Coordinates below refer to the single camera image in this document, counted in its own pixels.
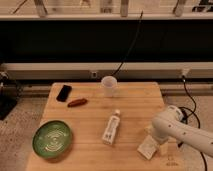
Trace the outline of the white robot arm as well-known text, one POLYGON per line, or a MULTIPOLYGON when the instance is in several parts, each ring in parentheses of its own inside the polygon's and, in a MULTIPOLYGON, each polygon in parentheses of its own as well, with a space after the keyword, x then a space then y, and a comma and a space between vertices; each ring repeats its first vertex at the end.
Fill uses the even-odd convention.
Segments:
POLYGON ((213 157, 213 133, 183 124, 183 117, 178 107, 169 105, 152 119, 152 126, 158 137, 171 136, 213 157))

